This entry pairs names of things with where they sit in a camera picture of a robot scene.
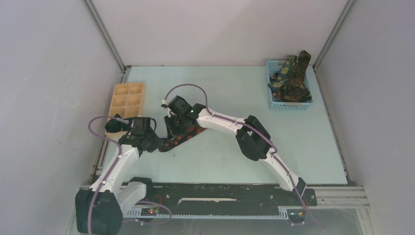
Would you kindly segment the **black orange-flower tie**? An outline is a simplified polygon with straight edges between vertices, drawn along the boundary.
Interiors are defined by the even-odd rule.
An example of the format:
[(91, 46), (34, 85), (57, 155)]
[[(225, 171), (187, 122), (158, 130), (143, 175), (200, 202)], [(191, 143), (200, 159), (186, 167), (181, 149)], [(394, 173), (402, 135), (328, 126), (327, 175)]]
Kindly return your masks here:
[(170, 135), (167, 138), (162, 138), (161, 145), (159, 146), (158, 150), (160, 152), (170, 151), (205, 130), (206, 128), (203, 127), (189, 126), (180, 134)]

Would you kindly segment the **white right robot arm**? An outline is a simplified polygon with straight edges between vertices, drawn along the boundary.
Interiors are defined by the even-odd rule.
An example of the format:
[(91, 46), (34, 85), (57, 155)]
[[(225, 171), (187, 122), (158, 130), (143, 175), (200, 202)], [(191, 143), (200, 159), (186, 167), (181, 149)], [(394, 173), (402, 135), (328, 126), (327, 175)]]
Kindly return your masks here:
[(306, 182), (279, 157), (270, 134), (256, 117), (227, 116), (199, 103), (191, 106), (180, 96), (170, 102), (163, 100), (161, 107), (167, 110), (164, 117), (167, 138), (159, 147), (160, 152), (167, 152), (207, 129), (230, 134), (236, 138), (245, 157), (265, 162), (272, 169), (280, 187), (285, 190), (284, 197), (289, 204), (296, 205), (304, 199)]

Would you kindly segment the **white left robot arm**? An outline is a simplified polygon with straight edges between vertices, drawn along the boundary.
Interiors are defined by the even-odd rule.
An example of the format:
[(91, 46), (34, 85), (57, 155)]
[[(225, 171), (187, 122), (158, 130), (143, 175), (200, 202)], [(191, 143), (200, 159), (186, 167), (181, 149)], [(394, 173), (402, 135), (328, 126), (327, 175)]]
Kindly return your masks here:
[(157, 122), (151, 117), (112, 117), (111, 120), (127, 124), (129, 130), (118, 140), (102, 136), (115, 143), (117, 150), (101, 176), (88, 189), (80, 189), (75, 196), (76, 224), (80, 233), (116, 235), (125, 214), (135, 203), (149, 204), (155, 197), (155, 191), (145, 183), (129, 182), (127, 187), (121, 186), (141, 154), (151, 153), (161, 145), (161, 139), (152, 127)]

